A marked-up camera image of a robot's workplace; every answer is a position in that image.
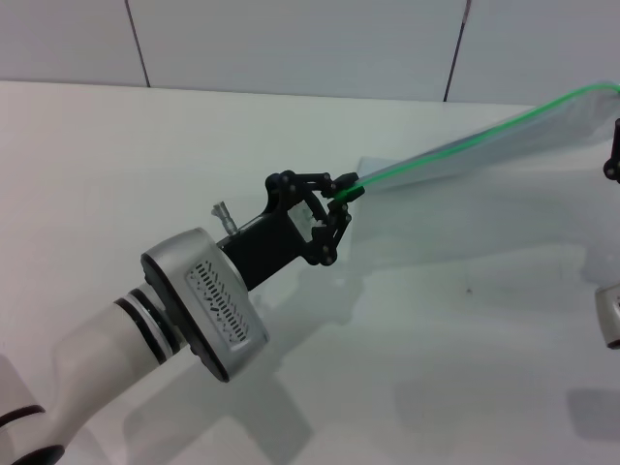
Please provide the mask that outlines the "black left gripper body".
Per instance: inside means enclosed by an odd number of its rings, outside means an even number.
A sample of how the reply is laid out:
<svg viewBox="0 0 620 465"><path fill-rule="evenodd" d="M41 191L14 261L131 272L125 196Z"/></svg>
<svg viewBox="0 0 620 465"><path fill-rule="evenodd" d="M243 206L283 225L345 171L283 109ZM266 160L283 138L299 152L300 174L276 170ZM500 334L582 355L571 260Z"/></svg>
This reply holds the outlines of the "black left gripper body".
<svg viewBox="0 0 620 465"><path fill-rule="evenodd" d="M265 189L263 212L217 243L249 291L299 257L311 265L321 262L321 247L306 240L289 215L304 201L313 213L320 209L315 192L321 189L321 176L285 170L268 176Z"/></svg>

